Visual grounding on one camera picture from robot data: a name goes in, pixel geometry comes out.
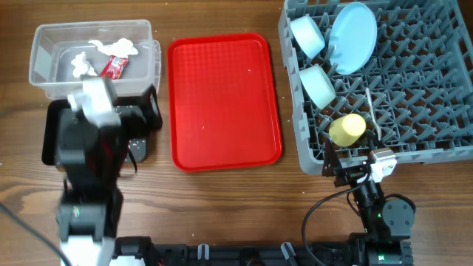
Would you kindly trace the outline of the white plastic spoon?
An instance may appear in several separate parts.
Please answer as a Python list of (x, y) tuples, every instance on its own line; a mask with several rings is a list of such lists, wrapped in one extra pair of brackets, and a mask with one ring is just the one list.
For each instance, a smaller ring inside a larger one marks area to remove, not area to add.
[(375, 130), (376, 130), (377, 138), (378, 138), (378, 140), (381, 141), (382, 131), (381, 131), (381, 127), (378, 125), (377, 120), (376, 120), (375, 110), (374, 110), (372, 97), (371, 97), (371, 93), (370, 93), (369, 88), (365, 88), (365, 94), (366, 94), (367, 102), (368, 102), (368, 105), (369, 105), (369, 108), (370, 108), (370, 116), (372, 118), (372, 122), (373, 122), (373, 125), (374, 125)]

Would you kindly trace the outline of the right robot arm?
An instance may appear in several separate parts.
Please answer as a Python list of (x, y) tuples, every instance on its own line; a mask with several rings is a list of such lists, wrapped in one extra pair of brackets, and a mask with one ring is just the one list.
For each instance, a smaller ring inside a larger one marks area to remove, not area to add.
[(412, 249), (407, 240), (415, 221), (414, 202), (401, 194), (386, 195), (383, 178), (397, 164), (395, 153), (374, 148), (358, 166), (343, 167), (329, 140), (322, 174), (334, 177), (336, 187), (348, 186), (364, 226), (363, 233), (352, 233), (345, 242), (322, 245), (321, 254), (329, 265), (412, 265)]

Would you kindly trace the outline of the yellow plastic cup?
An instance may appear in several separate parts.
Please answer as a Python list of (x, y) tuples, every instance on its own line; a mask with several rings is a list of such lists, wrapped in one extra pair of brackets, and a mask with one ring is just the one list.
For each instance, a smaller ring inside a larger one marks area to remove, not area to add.
[(358, 114), (337, 118), (330, 124), (329, 136), (340, 147), (354, 144), (366, 130), (366, 121)]

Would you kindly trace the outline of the white rice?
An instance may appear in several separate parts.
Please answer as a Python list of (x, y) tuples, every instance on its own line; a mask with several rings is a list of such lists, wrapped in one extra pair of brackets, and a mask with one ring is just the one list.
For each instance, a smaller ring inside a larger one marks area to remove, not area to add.
[(137, 163), (146, 159), (147, 154), (147, 139), (135, 138), (129, 141), (129, 151), (133, 155)]

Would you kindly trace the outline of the green bowl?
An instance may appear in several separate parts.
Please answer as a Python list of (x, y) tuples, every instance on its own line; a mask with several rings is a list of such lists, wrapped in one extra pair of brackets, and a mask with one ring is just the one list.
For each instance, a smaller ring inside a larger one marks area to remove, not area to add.
[(303, 69), (299, 72), (299, 77), (306, 93), (319, 109), (324, 109), (335, 99), (335, 89), (319, 65)]

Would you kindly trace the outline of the light blue bowl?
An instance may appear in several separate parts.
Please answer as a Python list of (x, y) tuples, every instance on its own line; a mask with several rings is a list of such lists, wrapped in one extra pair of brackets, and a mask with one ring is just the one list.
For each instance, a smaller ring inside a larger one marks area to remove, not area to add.
[(293, 20), (290, 23), (290, 29), (308, 58), (314, 59), (325, 48), (324, 36), (311, 17), (303, 16)]

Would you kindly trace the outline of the large light blue plate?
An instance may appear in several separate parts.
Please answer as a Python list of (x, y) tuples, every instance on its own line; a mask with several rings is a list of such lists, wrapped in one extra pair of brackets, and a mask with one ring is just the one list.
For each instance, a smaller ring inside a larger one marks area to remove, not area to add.
[(362, 2), (352, 2), (337, 15), (329, 37), (334, 47), (330, 64), (337, 64), (336, 72), (350, 75), (370, 59), (377, 41), (377, 22), (371, 9)]

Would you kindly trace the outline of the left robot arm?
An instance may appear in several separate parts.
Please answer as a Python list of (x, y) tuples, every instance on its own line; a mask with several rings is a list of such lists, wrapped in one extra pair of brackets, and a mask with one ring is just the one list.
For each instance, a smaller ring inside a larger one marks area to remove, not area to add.
[(58, 113), (55, 155), (66, 173), (56, 212), (63, 265), (163, 263), (150, 237), (117, 235), (123, 204), (117, 179), (125, 159), (133, 157), (129, 143), (163, 124), (156, 89), (118, 101), (133, 110), (116, 114), (115, 125), (96, 126), (71, 107)]

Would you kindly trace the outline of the red sauce packet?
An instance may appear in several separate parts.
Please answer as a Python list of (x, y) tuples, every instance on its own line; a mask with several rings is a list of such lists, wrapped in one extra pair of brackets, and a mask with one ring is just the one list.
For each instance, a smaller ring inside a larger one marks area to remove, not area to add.
[(115, 55), (112, 55), (106, 66), (101, 71), (100, 76), (117, 80), (122, 75), (123, 69), (128, 64), (128, 62), (128, 58), (119, 58)]

